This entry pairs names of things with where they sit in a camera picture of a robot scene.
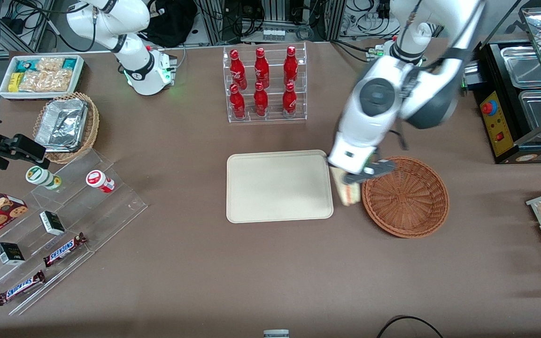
red emergency stop button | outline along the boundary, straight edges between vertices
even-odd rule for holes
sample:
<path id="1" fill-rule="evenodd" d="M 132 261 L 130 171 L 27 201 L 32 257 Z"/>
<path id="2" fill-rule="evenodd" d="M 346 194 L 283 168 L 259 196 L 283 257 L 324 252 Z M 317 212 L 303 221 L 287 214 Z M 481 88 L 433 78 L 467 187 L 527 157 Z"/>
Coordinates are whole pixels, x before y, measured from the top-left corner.
<path id="1" fill-rule="evenodd" d="M 489 102 L 483 103 L 483 105 L 481 106 L 481 112 L 486 114 L 486 115 L 491 113 L 492 109 L 494 109 L 494 106 Z"/>

oval wicker basket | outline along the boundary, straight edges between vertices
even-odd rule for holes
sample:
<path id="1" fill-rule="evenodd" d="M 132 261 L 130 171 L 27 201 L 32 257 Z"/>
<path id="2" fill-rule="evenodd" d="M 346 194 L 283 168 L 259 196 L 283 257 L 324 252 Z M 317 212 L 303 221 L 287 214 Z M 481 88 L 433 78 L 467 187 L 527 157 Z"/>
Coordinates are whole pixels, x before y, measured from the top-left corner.
<path id="1" fill-rule="evenodd" d="M 425 163 L 405 156 L 386 158 L 396 169 L 363 183 L 362 198 L 369 216 L 385 231 L 403 238 L 434 233 L 446 220 L 448 191 Z"/>
<path id="2" fill-rule="evenodd" d="M 79 150 L 73 153 L 46 153 L 45 154 L 45 157 L 48 160 L 58 163 L 58 164 L 66 164 L 69 161 L 72 161 L 75 157 L 79 156 L 79 154 L 81 154 L 88 148 L 91 148 L 93 144 L 95 143 L 95 139 L 97 138 L 97 128 L 99 128 L 99 112 L 97 111 L 97 107 L 95 107 L 95 104 L 93 103 L 92 99 L 90 99 L 87 95 L 84 95 L 81 92 L 73 92 L 72 94 L 55 98 L 52 101 L 63 101 L 63 100 L 70 100 L 70 99 L 81 99 L 81 100 L 86 101 L 89 105 L 89 111 L 87 112 L 85 130 L 83 132 L 82 139 L 81 139 L 82 145 L 81 145 L 81 148 L 79 148 Z M 34 128 L 32 129 L 33 138 L 37 136 L 37 132 L 39 131 L 39 126 L 41 126 L 41 119 L 43 118 L 45 107 L 41 109 L 41 114 L 39 114 L 39 117 L 37 117 L 37 122 Z"/>

brown table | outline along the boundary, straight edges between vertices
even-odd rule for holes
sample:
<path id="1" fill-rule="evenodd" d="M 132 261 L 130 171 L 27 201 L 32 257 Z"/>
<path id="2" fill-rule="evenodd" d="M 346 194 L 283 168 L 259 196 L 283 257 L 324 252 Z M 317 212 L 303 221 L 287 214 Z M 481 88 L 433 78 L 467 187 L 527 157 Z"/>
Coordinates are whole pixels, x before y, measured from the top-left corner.
<path id="1" fill-rule="evenodd" d="M 151 206 L 22 316 L 0 315 L 0 337 L 367 338 L 402 314 L 449 338 L 541 337 L 541 233 L 524 204 L 541 195 L 541 165 L 494 165 L 471 97 L 443 126 L 405 126 L 410 151 L 393 135 L 382 143 L 383 156 L 419 158 L 444 179 L 451 208 L 430 237 L 395 238 L 335 192 L 327 220 L 227 221 L 230 155 L 331 150 L 363 64 L 329 43 L 308 48 L 309 119 L 272 126 L 227 122 L 222 48 L 189 50 L 176 85 L 152 97 L 129 88 L 112 54 L 85 54 L 95 148 Z M 42 106 L 2 100 L 0 132 L 30 135 Z M 34 188 L 27 168 L 0 171 L 0 192 Z M 384 337 L 415 333 L 432 337 L 420 323 Z"/>

red and white canister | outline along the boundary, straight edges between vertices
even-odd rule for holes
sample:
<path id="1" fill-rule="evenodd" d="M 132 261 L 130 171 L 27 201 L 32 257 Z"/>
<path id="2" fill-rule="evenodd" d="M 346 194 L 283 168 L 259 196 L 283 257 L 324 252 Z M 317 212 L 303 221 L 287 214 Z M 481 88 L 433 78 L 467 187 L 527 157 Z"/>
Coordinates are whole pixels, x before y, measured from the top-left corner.
<path id="1" fill-rule="evenodd" d="M 106 194 L 112 192 L 116 187 L 114 180 L 107 177 L 101 170 L 92 170 L 86 175 L 85 181 L 88 186 L 97 188 Z"/>

coca-cola bottle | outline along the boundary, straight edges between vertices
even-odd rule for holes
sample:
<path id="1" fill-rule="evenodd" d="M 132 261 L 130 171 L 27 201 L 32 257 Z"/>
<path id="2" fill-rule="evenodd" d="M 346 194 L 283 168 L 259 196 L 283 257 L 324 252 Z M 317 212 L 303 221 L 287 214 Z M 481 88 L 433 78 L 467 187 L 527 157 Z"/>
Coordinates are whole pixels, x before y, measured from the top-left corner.
<path id="1" fill-rule="evenodd" d="M 269 107 L 269 96 L 264 90 L 264 85 L 261 81 L 256 83 L 256 92 L 254 93 L 254 102 L 256 104 L 256 115 L 266 117 Z"/>
<path id="2" fill-rule="evenodd" d="M 264 48 L 256 48 L 256 64 L 254 64 L 256 70 L 256 81 L 260 81 L 264 88 L 268 88 L 271 84 L 271 76 L 269 74 L 269 62 L 264 57 Z"/>
<path id="3" fill-rule="evenodd" d="M 298 79 L 298 60 L 296 60 L 296 47 L 287 47 L 287 58 L 283 64 L 283 82 L 296 83 Z"/>
<path id="4" fill-rule="evenodd" d="M 286 84 L 283 93 L 283 116 L 285 118 L 292 118 L 296 114 L 297 99 L 298 96 L 294 92 L 294 83 Z"/>
<path id="5" fill-rule="evenodd" d="M 231 50 L 231 77 L 233 82 L 239 86 L 240 90 L 247 88 L 247 80 L 245 79 L 245 67 L 243 62 L 239 60 L 239 52 L 236 49 Z"/>
<path id="6" fill-rule="evenodd" d="M 239 88 L 236 84 L 231 84 L 229 90 L 231 91 L 229 101 L 231 102 L 233 115 L 236 119 L 243 120 L 243 118 L 245 118 L 245 101 L 243 100 L 243 96 L 239 92 Z"/>

